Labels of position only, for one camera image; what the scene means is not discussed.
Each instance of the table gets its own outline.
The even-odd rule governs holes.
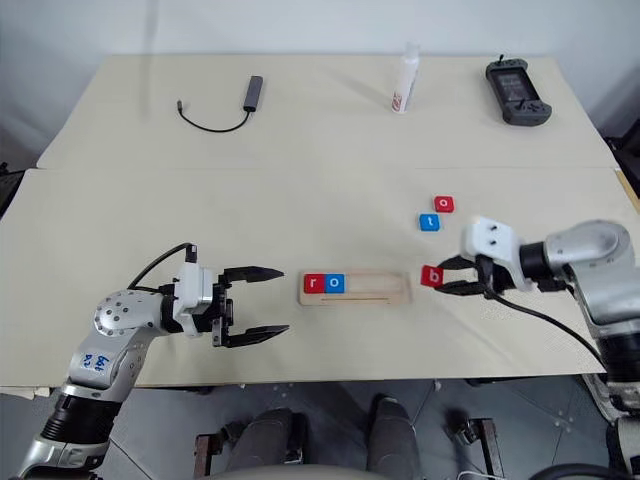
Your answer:
[[[354,116],[360,121],[341,121],[336,109],[342,101],[329,99],[338,91],[336,98],[344,100],[348,83],[342,89],[329,83],[323,87],[319,81],[310,86],[302,78],[295,81],[292,74],[289,96],[299,95],[307,105],[317,98],[315,111],[296,107],[293,100],[268,104],[276,96],[273,92],[279,91],[272,79],[275,73],[264,72],[269,58],[276,65],[289,58],[304,65],[317,61],[324,69],[335,65],[334,71],[343,72],[341,75],[352,72],[345,57],[170,56],[153,60],[156,67],[165,65],[165,60],[177,62],[176,72],[183,71],[178,68],[181,62],[191,64],[193,71],[198,59],[216,65],[261,62],[261,72],[245,71],[247,76],[263,73],[269,79],[264,104],[245,128],[229,136],[215,136],[180,123],[172,117],[171,108],[160,119],[151,115],[149,125],[136,124],[129,116],[133,115],[130,104],[120,100],[127,97],[127,88],[117,81],[121,68],[113,64],[135,65],[139,59],[107,61],[41,158],[40,169],[27,173],[0,222],[0,385],[60,384],[71,353],[91,328],[97,302],[123,288],[149,260],[184,241],[198,245],[200,262],[214,272],[248,264],[283,270],[287,275],[282,279],[237,284],[230,295],[236,302],[238,331],[281,323],[289,323],[291,329],[261,345],[236,350],[213,349],[206,337],[172,335],[155,340],[138,379],[140,385],[600,371],[583,347],[547,324],[480,298],[445,296],[419,285],[421,266],[457,253],[462,227],[476,214],[512,225],[527,241],[542,240],[551,232],[592,218],[619,221],[632,238],[640,238],[637,215],[616,178],[611,156],[553,61],[530,62],[532,76],[539,71],[537,65],[555,72],[545,75],[544,87],[534,78],[540,95],[556,109],[547,124],[534,129],[506,126],[500,123],[497,105],[484,97],[486,92],[482,94],[484,108],[478,101],[459,101],[471,98],[461,86],[459,96],[451,99],[452,108],[462,112],[463,105],[468,105],[475,113],[462,115],[464,129],[457,133],[468,140],[449,143],[446,138],[426,141],[429,129],[419,128],[423,122],[440,128],[426,104],[424,110],[419,107],[421,92],[428,91],[422,84],[418,85],[416,110],[402,117],[384,110],[382,99],[380,104],[368,102],[351,91],[351,102],[359,107],[348,111],[357,112]],[[354,61],[369,69],[378,62],[390,63],[386,57],[356,57]],[[427,66],[437,61],[449,65],[449,71],[455,70],[456,62],[459,71],[467,71],[462,66],[481,66],[487,60],[425,59],[425,81],[431,78]],[[108,95],[95,94],[107,90],[111,77],[105,71],[120,85],[112,87],[111,98],[120,105],[121,115],[106,102]],[[196,69],[196,73],[203,71],[208,70]],[[169,89],[167,85],[175,82],[172,76],[169,80],[152,78],[154,91]],[[479,91],[488,89],[480,74],[478,82],[482,85]],[[441,80],[440,84],[449,82]],[[195,90],[189,92],[196,97]],[[329,113],[321,108],[321,100],[327,102]],[[432,100],[446,110],[441,96]],[[154,102],[151,111],[165,108]],[[96,116],[89,122],[85,117],[86,122],[80,122],[92,110],[92,103],[93,110],[103,112],[105,118]],[[289,111],[297,108],[300,115],[306,111],[304,121],[278,113],[278,105]],[[325,114],[340,128],[329,129],[331,122]],[[100,125],[105,125],[100,122],[109,116],[120,116],[121,122],[112,123],[100,134]],[[453,116],[441,117],[453,122]],[[470,118],[476,120],[473,128]],[[277,129],[276,120],[282,122]],[[379,135],[369,135],[379,150],[366,145],[363,127],[368,124],[372,132],[380,132],[373,126],[395,125],[393,122],[405,126],[393,130],[395,138],[411,140],[398,146],[405,153],[395,159],[386,156],[391,147]],[[353,135],[348,125],[354,125]],[[273,135],[271,142],[262,128]],[[164,132],[156,136],[164,148],[150,142],[154,129]],[[493,132],[492,141],[483,141],[476,129]],[[408,130],[413,134],[405,137]],[[285,138],[282,132],[307,132],[307,138],[312,136],[314,141],[291,140],[278,156],[278,142]],[[354,136],[360,136],[359,151]],[[573,136],[575,144],[565,144],[566,136]],[[500,137],[502,143],[496,144]],[[93,156],[87,150],[91,142],[96,142]],[[171,161],[180,150],[172,147],[174,142],[184,149],[179,164]],[[522,154],[505,149],[505,142],[519,144]],[[112,156],[118,149],[135,154],[128,160]],[[344,149],[348,155],[338,157]],[[475,163],[469,156],[458,158],[466,149],[476,152]],[[446,152],[449,165],[443,162]],[[554,161],[548,158],[551,152],[555,152]],[[453,195],[456,212],[443,215],[440,232],[421,232],[418,215],[432,210],[433,196],[438,194]],[[145,283],[165,283],[179,261],[162,264]],[[298,304],[300,272],[348,268],[407,272],[412,302],[398,306]],[[515,292],[508,298],[556,316],[588,337],[579,309],[566,293]]]
[[[551,58],[529,74],[548,122],[502,120],[486,57],[424,57],[409,112],[391,112],[398,57],[162,55],[108,57],[38,162],[46,169],[274,168],[381,163],[424,168],[615,166]],[[251,75],[258,111],[235,125]]]

